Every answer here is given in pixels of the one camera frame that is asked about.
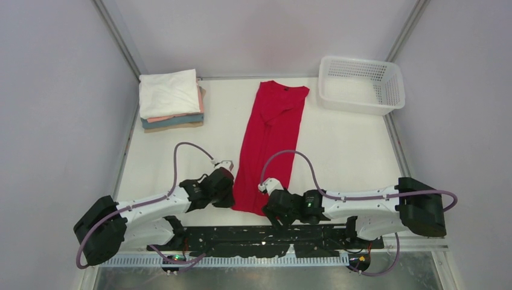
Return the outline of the red t shirt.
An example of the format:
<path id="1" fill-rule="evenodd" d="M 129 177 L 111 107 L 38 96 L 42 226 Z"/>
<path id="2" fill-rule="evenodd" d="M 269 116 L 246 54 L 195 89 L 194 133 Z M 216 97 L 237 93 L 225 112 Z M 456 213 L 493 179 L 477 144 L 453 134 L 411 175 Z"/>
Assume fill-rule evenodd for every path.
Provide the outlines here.
<path id="1" fill-rule="evenodd" d="M 289 186 L 294 160 L 289 151 L 296 149 L 309 93 L 306 86 L 260 83 L 240 151 L 233 210 L 261 216 L 269 197 L 259 191 L 260 181 L 276 178 Z"/>

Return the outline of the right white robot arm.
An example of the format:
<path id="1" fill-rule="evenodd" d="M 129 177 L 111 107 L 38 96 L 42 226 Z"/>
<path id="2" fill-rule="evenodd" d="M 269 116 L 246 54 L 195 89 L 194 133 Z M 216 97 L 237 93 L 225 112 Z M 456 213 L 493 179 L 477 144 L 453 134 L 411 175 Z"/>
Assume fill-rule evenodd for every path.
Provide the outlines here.
<path id="1" fill-rule="evenodd" d="M 268 178 L 258 185 L 268 195 L 262 212 L 277 228 L 294 222 L 317 225 L 321 221 L 345 219 L 348 239 L 374 241 L 410 231 L 423 237 L 445 237 L 444 191 L 401 177 L 397 185 L 366 192 L 334 192 L 317 189 L 292 194 L 279 180 Z"/>

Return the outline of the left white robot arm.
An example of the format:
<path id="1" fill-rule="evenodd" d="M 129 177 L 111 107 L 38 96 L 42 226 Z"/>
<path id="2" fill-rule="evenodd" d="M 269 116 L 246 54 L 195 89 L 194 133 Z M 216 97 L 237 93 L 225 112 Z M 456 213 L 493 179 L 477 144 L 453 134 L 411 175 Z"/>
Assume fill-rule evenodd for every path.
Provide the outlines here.
<path id="1" fill-rule="evenodd" d="M 101 197 L 74 225 L 80 243 L 77 266 L 85 269 L 102 264 L 119 251 L 165 245 L 178 233 L 167 217 L 208 205 L 230 208 L 234 205 L 233 185 L 231 171 L 217 166 L 209 175 L 180 182 L 170 195 L 127 202 Z"/>

